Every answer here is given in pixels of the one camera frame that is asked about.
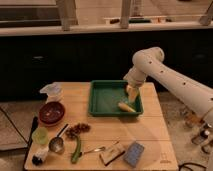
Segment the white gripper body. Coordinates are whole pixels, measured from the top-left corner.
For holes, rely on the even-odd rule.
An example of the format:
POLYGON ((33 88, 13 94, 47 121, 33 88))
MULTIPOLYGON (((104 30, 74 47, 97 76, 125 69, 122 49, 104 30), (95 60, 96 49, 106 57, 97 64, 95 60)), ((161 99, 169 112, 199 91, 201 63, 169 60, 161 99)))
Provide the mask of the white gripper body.
POLYGON ((132 67, 123 77, 128 82, 128 85, 133 88, 141 87, 146 81, 147 75, 135 67, 132 67))

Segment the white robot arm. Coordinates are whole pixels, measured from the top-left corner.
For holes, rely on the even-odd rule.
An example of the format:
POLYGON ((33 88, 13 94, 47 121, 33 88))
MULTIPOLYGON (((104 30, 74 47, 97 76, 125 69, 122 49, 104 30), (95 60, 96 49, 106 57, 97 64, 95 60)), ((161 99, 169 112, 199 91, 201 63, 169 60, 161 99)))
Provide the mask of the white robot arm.
POLYGON ((164 52, 160 47, 139 50, 133 55, 133 66, 123 79, 131 88, 139 88, 148 76, 152 77, 213 126, 213 88, 170 69, 163 60, 164 52))

